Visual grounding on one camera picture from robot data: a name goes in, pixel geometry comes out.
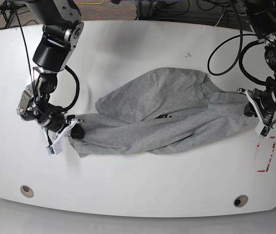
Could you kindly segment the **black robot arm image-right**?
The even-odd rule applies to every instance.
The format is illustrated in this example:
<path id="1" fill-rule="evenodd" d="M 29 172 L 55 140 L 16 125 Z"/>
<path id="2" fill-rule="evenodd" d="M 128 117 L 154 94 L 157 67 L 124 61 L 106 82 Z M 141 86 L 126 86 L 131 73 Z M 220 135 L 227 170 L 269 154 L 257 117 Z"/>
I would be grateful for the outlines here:
<path id="1" fill-rule="evenodd" d="M 253 99 L 264 116 L 272 115 L 276 112 L 276 0 L 231 0 L 229 3 L 235 14 L 238 12 L 236 5 L 240 6 L 253 30 L 252 36 L 256 37 L 257 40 L 243 45 L 245 34 L 242 32 L 241 19 L 237 15 L 240 30 L 237 35 L 237 38 L 239 38 L 238 53 L 232 65 L 218 75 L 222 76 L 228 73 L 237 64 L 246 78 L 257 85 L 265 87 L 264 91 L 254 90 Z M 246 52 L 257 45 L 264 45 L 265 61 L 274 73 L 273 78 L 267 77 L 265 81 L 249 74 L 243 65 Z"/>

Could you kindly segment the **black robot arm image-left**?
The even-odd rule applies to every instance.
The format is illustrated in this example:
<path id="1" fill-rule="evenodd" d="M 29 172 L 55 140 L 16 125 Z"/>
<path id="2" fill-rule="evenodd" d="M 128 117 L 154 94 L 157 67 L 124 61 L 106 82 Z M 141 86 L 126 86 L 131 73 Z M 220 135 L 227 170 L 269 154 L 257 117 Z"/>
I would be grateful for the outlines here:
<path id="1" fill-rule="evenodd" d="M 84 27 L 80 10 L 72 0 L 27 0 L 25 4 L 43 24 L 43 35 L 33 56 L 36 66 L 30 70 L 31 75 L 37 73 L 38 77 L 22 93 L 18 114 L 25 121 L 35 120 L 57 137 L 68 134 L 82 139 L 86 124 L 75 115 L 65 115 L 75 106 L 80 93 L 79 79 L 67 66 Z M 75 81 L 75 95 L 67 107 L 49 103 L 50 94 L 57 87 L 57 74 L 63 70 Z"/>

